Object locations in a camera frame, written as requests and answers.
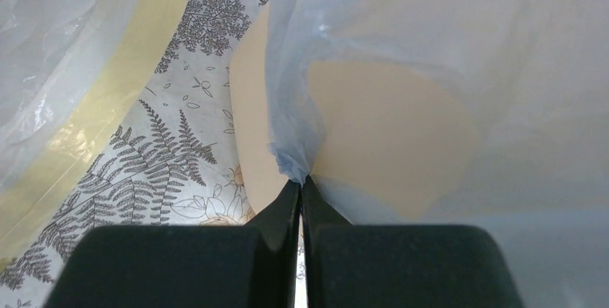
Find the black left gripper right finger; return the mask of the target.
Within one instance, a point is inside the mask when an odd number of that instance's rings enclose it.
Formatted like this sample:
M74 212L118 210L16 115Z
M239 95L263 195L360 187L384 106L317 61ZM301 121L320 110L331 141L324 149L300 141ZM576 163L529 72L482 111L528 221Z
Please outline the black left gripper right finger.
M472 225L354 225L300 190L310 307L522 307L503 254Z

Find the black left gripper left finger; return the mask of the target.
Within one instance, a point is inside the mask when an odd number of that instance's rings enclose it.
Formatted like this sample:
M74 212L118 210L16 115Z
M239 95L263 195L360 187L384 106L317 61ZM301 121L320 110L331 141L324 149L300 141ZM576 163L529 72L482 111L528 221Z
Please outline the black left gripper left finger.
M107 225L86 233L46 307L292 307L300 188L240 226Z

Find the beige plastic trash bin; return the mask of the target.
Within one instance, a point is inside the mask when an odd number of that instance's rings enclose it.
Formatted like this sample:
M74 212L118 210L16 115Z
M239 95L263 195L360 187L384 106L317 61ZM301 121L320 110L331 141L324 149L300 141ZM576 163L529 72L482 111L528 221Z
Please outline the beige plastic trash bin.
M255 212L287 181L269 151L268 23L264 6L234 51L229 75L238 160ZM441 87L379 62L314 62L309 79L327 130L312 177L350 222L418 220L461 182L478 134L465 107Z

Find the light blue trash bag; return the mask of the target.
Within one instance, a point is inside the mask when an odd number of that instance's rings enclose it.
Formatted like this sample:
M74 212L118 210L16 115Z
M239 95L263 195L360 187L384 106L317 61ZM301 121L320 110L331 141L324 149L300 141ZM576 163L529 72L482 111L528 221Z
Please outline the light blue trash bag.
M405 68L478 134L418 220L500 244L528 307L608 305L608 0L270 0L265 81L279 171L312 175L327 130L314 62Z

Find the translucent white yellow trash bag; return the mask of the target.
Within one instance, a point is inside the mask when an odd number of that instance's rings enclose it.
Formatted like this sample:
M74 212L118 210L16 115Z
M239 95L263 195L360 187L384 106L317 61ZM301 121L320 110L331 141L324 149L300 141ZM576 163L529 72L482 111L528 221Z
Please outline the translucent white yellow trash bag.
M187 0L1 0L1 262L18 257L144 89Z

